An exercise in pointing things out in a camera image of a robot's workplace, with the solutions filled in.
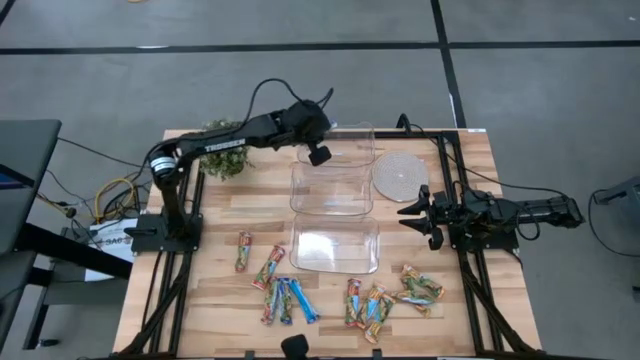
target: wooden table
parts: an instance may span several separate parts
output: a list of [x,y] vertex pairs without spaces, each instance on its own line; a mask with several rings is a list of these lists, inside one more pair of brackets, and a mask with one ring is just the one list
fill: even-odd
[[[187,131],[168,130],[165,138],[184,132]],[[460,139],[466,166],[497,179],[487,134],[460,130]],[[438,151],[428,140],[377,140],[376,148],[377,155],[402,150],[423,159],[429,170],[432,192],[443,190]],[[372,188],[374,207],[369,216],[380,225],[380,266],[376,273],[360,276],[362,289],[368,289],[375,279],[390,290],[400,290],[402,265],[411,264],[432,276],[447,290],[443,301],[432,307],[432,316],[421,318],[413,307],[397,304],[381,329],[379,344],[371,345],[364,339],[362,331],[344,326],[346,284],[351,276],[299,270],[290,264],[287,256],[278,265],[276,274],[298,277],[322,319],[307,325],[296,302],[292,326],[284,326],[278,321],[271,327],[262,325],[264,294],[251,286],[251,280],[266,261],[273,245],[290,248],[290,230],[295,213],[289,207],[289,187],[296,150],[291,147],[278,152],[251,149],[249,155],[254,169],[245,169],[226,182],[206,178],[201,209],[205,228],[201,247],[193,258],[179,356],[239,357],[245,350],[255,350],[257,356],[282,356],[280,342],[285,337],[300,333],[304,333],[309,341],[310,356],[371,356],[371,350],[378,347],[384,356],[474,354],[456,253],[448,241],[439,251],[430,251],[428,236],[423,237],[398,224],[400,217],[396,211],[406,204],[387,200],[375,188]],[[453,170],[454,164],[451,166],[452,173],[457,174]],[[468,176],[472,187],[501,194],[500,186],[473,174]],[[161,205],[160,193],[154,188],[148,210],[157,212]],[[236,274],[234,262],[240,230],[252,232],[254,239],[247,272]],[[148,253],[135,260],[114,351],[129,344],[140,329],[155,258],[155,253]],[[496,305],[522,338],[539,348],[520,265],[504,251],[486,251],[486,258]],[[180,261],[176,262],[174,274]],[[151,309],[157,299],[158,289],[155,291]],[[478,306],[484,344],[490,348],[486,315]],[[172,316],[173,310],[170,309],[163,327],[161,350],[167,349]]]

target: concrete floor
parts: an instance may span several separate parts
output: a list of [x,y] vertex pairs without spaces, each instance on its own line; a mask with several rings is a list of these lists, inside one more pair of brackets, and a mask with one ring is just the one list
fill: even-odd
[[[441,2],[450,41],[640,39],[635,0]],[[429,2],[419,0],[17,0],[0,27],[0,47],[435,41],[433,23]],[[468,126],[488,129],[502,181],[561,189],[586,211],[591,191],[638,175],[639,48],[452,55]],[[141,162],[166,128],[240,118],[255,84],[271,76],[311,98],[335,87],[328,112],[342,123],[392,126],[405,112],[423,127],[453,126],[437,50],[0,56],[0,119],[58,118],[61,136]],[[254,111],[291,102],[269,85]],[[134,170],[62,143],[49,169],[88,197]],[[41,190],[69,199],[48,176]],[[594,218],[611,246],[640,253],[637,225],[618,204],[596,208]],[[67,224],[38,203],[30,221],[52,231]],[[608,253],[587,226],[545,226],[538,241],[521,244],[546,350],[637,359],[640,304],[630,286],[640,274],[639,260]],[[43,335],[63,343],[20,350],[37,296],[36,288],[25,292],[1,359],[110,352],[121,304],[54,307]]]

